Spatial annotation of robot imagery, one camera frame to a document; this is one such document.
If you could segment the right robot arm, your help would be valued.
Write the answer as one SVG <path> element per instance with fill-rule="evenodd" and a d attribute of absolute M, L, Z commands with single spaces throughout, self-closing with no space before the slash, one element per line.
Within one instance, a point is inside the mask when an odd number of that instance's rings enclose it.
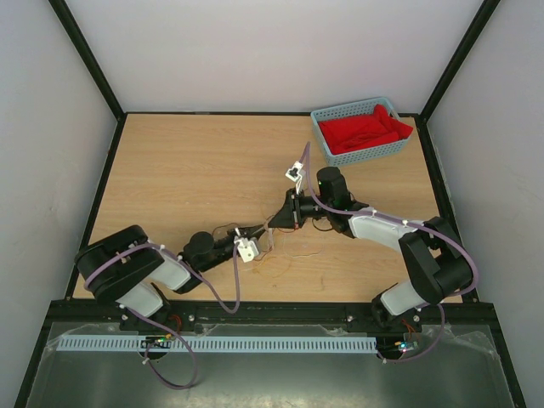
<path fill-rule="evenodd" d="M 281 210 L 269 221 L 274 229 L 298 229 L 306 220 L 326 218 L 332 229 L 352 239 L 373 241 L 399 252 L 407 280 L 391 286 L 371 302 L 371 319 L 380 330 L 398 325 L 402 315 L 417 307 L 439 305 L 471 289 L 477 278 L 474 261 L 447 220 L 410 221 L 379 212 L 356 201 L 337 167 L 317 173 L 319 190 L 303 191 L 305 172 L 300 161 L 286 171 L 294 188 Z"/>

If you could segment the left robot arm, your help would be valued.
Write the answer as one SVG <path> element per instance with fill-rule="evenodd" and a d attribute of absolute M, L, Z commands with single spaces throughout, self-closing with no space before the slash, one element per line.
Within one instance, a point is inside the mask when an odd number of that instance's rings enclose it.
<path fill-rule="evenodd" d="M 84 289 L 98 303 L 118 303 L 133 309 L 143 323 L 156 330 L 170 317 L 158 283 L 181 294 L 204 284 L 224 304 L 203 274 L 230 260 L 255 260 L 261 254 L 258 240 L 264 232 L 262 225 L 234 227 L 219 238 L 199 231 L 179 254 L 174 254 L 152 242 L 142 227 L 132 225 L 84 247 L 75 257 L 75 267 L 84 279 Z"/>

